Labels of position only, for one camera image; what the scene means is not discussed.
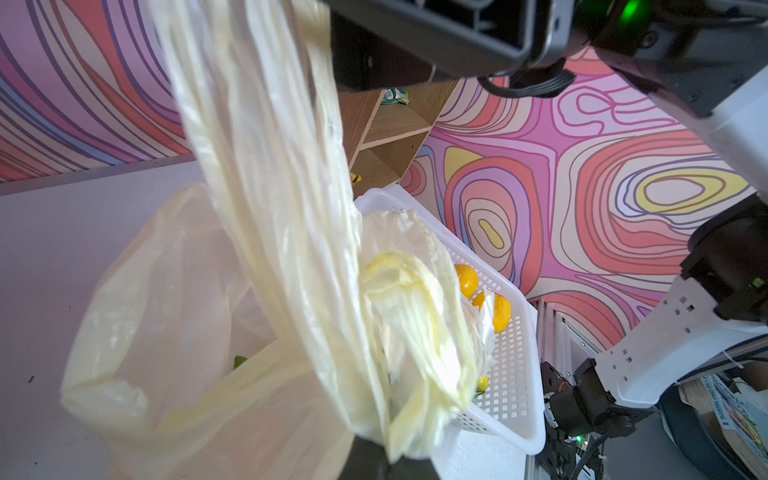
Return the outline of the white perforated plastic basket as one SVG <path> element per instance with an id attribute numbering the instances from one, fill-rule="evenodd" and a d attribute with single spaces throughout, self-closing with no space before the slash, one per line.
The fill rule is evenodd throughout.
<path id="1" fill-rule="evenodd" d="M 361 213 L 411 209 L 445 245 L 456 264 L 471 266 L 486 293 L 511 303 L 512 320 L 496 335 L 490 386 L 452 424 L 466 431 L 503 438 L 528 455 L 545 444 L 544 394 L 536 342 L 536 309 L 520 290 L 476 255 L 414 197 L 396 184 L 373 188 L 355 200 Z"/>

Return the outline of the cream plastic grocery bag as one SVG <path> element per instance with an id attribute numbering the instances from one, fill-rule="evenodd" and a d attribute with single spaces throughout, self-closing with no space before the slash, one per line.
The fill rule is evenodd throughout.
<path id="1" fill-rule="evenodd" d="M 317 1 L 150 5 L 205 181 L 99 281 L 61 386 L 113 479 L 335 479 L 429 458 L 492 359 L 412 210 L 353 201 Z"/>

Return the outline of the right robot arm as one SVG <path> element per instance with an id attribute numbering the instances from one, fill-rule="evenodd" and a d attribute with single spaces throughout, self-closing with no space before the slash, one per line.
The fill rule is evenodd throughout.
<path id="1" fill-rule="evenodd" d="M 334 1 L 334 74 L 347 91 L 474 78 L 546 98 L 591 46 L 753 188 L 698 227 L 661 304 L 545 403 L 567 436 L 633 432 L 715 353 L 767 330 L 767 5 L 763 1 Z"/>

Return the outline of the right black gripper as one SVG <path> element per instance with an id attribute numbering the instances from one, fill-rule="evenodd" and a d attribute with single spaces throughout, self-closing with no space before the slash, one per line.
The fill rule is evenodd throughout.
<path id="1" fill-rule="evenodd" d="M 552 98 L 591 43 L 622 50 L 649 1 L 330 1 L 335 80 L 349 92 L 475 78 L 508 99 Z"/>

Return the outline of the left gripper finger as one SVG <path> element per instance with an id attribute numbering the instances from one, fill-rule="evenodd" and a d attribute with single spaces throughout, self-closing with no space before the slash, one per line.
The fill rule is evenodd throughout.
<path id="1" fill-rule="evenodd" d="M 372 441 L 355 437 L 339 480 L 439 480 L 431 460 L 401 457 L 391 463 L 385 449 Z"/>

